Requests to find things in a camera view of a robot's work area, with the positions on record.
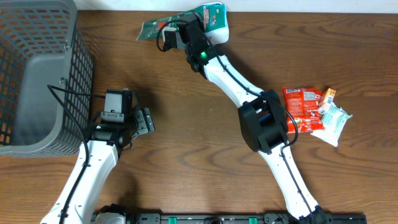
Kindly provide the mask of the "green white packet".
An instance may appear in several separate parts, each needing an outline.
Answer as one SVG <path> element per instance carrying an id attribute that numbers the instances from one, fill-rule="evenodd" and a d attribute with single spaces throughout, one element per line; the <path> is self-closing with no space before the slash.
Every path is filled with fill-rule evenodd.
<path id="1" fill-rule="evenodd" d="M 196 14 L 203 21 L 205 34 L 214 44 L 223 44 L 229 40 L 227 7 L 221 2 L 203 4 L 189 11 L 180 12 L 169 17 L 145 21 L 137 40 L 155 39 L 159 29 L 168 21 L 182 19 L 182 16 Z"/>

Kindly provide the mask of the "red snack bag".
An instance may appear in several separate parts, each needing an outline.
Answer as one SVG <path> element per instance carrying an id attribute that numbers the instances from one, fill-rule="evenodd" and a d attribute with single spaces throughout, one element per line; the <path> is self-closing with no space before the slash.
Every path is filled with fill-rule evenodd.
<path id="1" fill-rule="evenodd" d="M 318 112 L 322 93 L 315 87 L 282 87 L 287 111 L 293 116 L 298 132 L 310 133 L 324 129 Z"/>

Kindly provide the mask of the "orange white small packet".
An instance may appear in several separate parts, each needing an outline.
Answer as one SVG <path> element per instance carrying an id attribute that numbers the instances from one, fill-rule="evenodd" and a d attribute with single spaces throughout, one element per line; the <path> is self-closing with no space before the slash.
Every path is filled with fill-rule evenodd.
<path id="1" fill-rule="evenodd" d="M 319 114 L 325 114 L 330 109 L 335 95 L 336 91 L 331 88 L 327 89 L 327 91 L 323 93 L 318 105 Z"/>

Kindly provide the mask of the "mint green snack packet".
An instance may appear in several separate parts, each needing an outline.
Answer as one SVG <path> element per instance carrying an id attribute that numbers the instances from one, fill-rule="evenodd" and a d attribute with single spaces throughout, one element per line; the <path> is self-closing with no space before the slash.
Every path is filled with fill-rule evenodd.
<path id="1" fill-rule="evenodd" d="M 324 128 L 314 130 L 310 134 L 337 147 L 343 128 L 347 120 L 352 117 L 352 114 L 348 114 L 343 108 L 332 103 L 330 109 L 322 116 Z"/>

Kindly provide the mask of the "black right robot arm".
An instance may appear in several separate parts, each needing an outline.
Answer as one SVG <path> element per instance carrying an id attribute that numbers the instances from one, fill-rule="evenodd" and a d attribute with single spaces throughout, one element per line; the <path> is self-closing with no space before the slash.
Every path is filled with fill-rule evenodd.
<path id="1" fill-rule="evenodd" d="M 192 70 L 218 86 L 237 106 L 242 136 L 266 161 L 287 211 L 299 223 L 327 223 L 325 212 L 307 189 L 292 157 L 294 141 L 288 139 L 286 121 L 291 115 L 277 93 L 264 91 L 245 79 L 206 36 L 198 16 L 184 15 L 176 24 Z"/>

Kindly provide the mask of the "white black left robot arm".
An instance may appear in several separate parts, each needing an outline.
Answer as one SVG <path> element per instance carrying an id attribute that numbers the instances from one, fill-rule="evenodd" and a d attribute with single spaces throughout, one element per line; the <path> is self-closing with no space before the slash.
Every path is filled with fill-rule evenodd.
<path id="1" fill-rule="evenodd" d="M 134 216 L 121 206 L 112 204 L 100 211 L 95 207 L 122 152 L 155 127 L 149 109 L 140 107 L 136 92 L 108 90 L 103 99 L 104 109 L 86 128 L 78 128 L 82 138 L 78 159 L 42 223 L 134 223 Z"/>

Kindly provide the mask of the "white barcode scanner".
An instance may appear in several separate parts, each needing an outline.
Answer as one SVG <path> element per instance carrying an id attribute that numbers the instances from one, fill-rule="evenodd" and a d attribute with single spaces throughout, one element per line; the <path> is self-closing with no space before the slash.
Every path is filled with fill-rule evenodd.
<path id="1" fill-rule="evenodd" d="M 223 44 L 229 39 L 227 7 L 221 2 L 203 5 L 203 27 L 213 44 Z"/>

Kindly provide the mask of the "grey plastic mesh basket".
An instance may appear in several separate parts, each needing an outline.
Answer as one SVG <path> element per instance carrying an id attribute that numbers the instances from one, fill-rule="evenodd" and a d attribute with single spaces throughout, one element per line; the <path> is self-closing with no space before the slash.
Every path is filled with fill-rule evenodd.
<path id="1" fill-rule="evenodd" d="M 90 118 L 93 61 L 73 1 L 1 2 L 1 154 L 78 152 Z"/>

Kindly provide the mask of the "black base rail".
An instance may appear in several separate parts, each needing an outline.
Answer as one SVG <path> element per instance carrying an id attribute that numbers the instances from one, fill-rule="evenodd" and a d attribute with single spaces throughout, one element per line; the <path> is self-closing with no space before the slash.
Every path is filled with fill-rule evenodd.
<path id="1" fill-rule="evenodd" d="M 99 213 L 93 215 L 93 224 L 289 224 L 299 220 L 283 213 L 257 215 L 161 215 L 158 213 Z"/>

